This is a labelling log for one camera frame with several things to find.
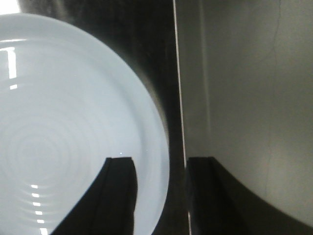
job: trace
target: glossy surface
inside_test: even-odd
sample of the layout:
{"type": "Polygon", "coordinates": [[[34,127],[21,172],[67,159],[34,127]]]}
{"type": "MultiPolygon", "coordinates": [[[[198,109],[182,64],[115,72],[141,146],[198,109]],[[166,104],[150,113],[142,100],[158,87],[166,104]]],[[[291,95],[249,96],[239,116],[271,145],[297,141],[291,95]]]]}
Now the glossy surface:
{"type": "Polygon", "coordinates": [[[49,234],[106,157],[132,156],[136,235],[151,234],[168,184],[161,119],[131,69],[53,19],[0,18],[1,234],[49,234]]]}
{"type": "Polygon", "coordinates": [[[178,1],[187,156],[313,227],[313,1],[197,3],[178,1]]]}

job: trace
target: white plate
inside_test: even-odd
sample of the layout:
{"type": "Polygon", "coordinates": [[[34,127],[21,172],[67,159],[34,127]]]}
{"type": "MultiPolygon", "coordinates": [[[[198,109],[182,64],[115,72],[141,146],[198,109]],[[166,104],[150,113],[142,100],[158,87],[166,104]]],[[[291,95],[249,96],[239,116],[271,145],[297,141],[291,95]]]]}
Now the white plate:
{"type": "Polygon", "coordinates": [[[135,235],[150,235],[169,179],[166,136],[138,77],[103,43],[42,16],[0,16],[0,234],[46,235],[106,157],[132,156],[135,235]]]}

